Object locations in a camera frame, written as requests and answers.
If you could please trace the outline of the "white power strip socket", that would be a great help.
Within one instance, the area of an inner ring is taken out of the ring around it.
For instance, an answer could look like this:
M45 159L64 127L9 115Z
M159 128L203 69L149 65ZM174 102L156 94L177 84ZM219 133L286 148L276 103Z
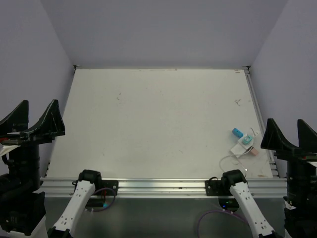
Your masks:
M230 152L233 155L235 155L237 158L242 155L250 153L250 150L252 148L255 148L255 138L259 135L259 133L260 133L259 131L255 131L255 132L251 131L250 133L247 133L253 137L252 142L250 144L244 145L242 144L242 138L240 138L238 139L236 145L230 149Z

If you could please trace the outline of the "blue plug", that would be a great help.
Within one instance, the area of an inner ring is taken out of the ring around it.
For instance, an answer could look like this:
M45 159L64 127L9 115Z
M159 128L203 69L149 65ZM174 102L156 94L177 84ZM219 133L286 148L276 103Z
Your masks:
M232 130L232 133L239 139L244 137L244 133L238 130L237 128L234 128Z

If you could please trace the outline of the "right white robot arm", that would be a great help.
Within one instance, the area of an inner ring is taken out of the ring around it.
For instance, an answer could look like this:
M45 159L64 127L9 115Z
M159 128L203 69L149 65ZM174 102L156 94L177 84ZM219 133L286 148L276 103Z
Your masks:
M287 238L317 236L317 133L303 119L297 120L298 145L289 142L274 119L268 119L261 148L287 162L287 195L284 229ZM225 172L220 188L238 202L255 238L278 238L252 197L239 170Z

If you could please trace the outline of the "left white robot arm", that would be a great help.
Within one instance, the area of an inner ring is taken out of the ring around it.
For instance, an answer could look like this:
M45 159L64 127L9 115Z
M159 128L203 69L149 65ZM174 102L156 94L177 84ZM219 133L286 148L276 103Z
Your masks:
M84 170L63 214L47 229L45 192L39 192L41 144L65 135L58 100L52 100L40 119L29 122L29 102L23 100L0 121L0 156L8 173L0 177L0 227L10 238L72 238L92 195L103 188L101 174Z

